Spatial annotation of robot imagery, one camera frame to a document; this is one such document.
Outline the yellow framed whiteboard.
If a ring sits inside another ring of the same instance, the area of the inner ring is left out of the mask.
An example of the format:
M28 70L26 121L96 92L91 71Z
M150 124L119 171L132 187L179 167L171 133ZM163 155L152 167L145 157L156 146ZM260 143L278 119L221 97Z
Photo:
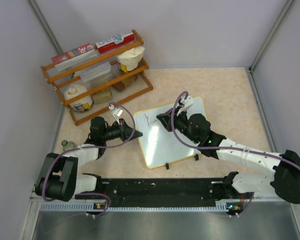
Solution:
M145 165L149 169L171 164L200 155L197 149L183 145L172 132L168 132L156 118L167 112L173 103L159 105L133 115L135 129L143 134L138 138Z

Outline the white marker pen magenta cap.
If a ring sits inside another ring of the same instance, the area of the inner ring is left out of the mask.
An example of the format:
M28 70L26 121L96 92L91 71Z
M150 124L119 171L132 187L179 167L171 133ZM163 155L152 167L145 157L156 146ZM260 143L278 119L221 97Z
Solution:
M149 124L153 124L156 121L169 120L171 118L172 108L167 110L166 112L158 114L153 120L149 122Z

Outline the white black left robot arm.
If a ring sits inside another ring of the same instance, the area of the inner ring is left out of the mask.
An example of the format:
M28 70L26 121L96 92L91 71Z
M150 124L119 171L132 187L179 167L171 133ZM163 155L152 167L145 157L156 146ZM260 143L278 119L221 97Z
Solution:
M130 127L123 118L109 125L103 117L90 121L90 133L82 145L63 153L46 155L35 183L34 192L46 201L68 202L74 195L87 192L99 198L104 191L98 176L91 173L78 175L78 168L100 159L107 149L108 141L120 139L123 143L140 138L143 133Z

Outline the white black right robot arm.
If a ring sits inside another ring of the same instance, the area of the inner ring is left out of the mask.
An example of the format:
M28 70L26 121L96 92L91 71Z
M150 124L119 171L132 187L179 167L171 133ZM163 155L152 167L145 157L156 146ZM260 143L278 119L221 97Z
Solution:
M300 204L300 157L292 151L266 152L241 145L211 130L201 114L190 117L185 112L161 113L156 116L163 127L187 137L204 156L230 161L258 173L231 172L224 179L223 192L229 198L248 192L276 194L281 199Z

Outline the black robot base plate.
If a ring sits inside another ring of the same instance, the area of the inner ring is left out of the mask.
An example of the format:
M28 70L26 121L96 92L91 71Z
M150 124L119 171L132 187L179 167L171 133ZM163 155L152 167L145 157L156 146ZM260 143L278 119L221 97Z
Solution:
M214 207L220 200L249 199L251 192L239 193L222 178L98 178L92 192L75 195L75 199L103 199L113 208Z

